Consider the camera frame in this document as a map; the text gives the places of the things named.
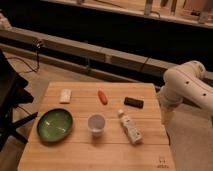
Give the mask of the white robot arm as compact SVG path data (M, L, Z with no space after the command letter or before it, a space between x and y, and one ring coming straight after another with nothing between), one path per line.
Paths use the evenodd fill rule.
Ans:
M202 81L205 72L199 61L188 61L164 72L164 85L157 93L162 124L166 125L172 119L173 110L183 99L188 99L210 116L213 126L213 87Z

